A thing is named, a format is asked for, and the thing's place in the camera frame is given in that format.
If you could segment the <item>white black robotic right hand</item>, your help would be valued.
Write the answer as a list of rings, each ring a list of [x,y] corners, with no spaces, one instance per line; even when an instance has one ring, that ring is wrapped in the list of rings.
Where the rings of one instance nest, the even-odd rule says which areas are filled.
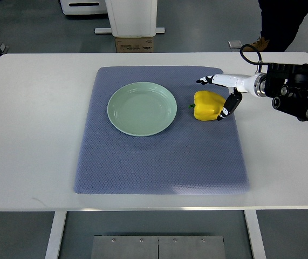
[[[242,100],[242,93],[251,93],[255,97],[266,97],[264,93],[266,74],[256,72],[253,76],[240,74],[215,74],[198,79],[202,85],[215,84],[217,86],[233,88],[223,105],[217,120],[220,121],[231,115]]]

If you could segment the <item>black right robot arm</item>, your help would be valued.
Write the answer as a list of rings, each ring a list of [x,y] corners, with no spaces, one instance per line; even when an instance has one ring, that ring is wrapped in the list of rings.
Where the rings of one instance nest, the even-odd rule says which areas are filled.
[[[250,84],[254,94],[271,98],[274,109],[308,121],[308,64],[265,63],[250,44],[239,52],[245,61],[257,66],[258,75]]]

